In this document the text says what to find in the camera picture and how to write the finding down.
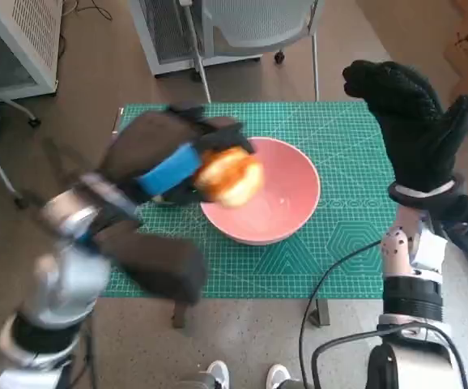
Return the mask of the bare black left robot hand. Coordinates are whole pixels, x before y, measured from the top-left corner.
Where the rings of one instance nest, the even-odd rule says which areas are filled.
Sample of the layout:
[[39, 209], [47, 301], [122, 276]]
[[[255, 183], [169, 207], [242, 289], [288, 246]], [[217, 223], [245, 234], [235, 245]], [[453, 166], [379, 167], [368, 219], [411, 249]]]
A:
[[253, 154], [242, 128], [230, 117], [206, 117], [201, 105], [148, 110], [115, 137], [97, 171], [137, 204], [210, 202], [194, 174], [212, 152], [240, 147]]

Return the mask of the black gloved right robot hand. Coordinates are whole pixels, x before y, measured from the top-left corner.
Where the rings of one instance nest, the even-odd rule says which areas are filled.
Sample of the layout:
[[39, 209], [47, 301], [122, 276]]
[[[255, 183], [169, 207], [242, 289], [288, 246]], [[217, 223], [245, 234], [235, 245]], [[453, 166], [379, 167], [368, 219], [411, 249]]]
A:
[[443, 109], [432, 85], [397, 62], [355, 60], [342, 71], [344, 91], [364, 100], [377, 120], [395, 182], [428, 193], [453, 178], [468, 133], [468, 96]]

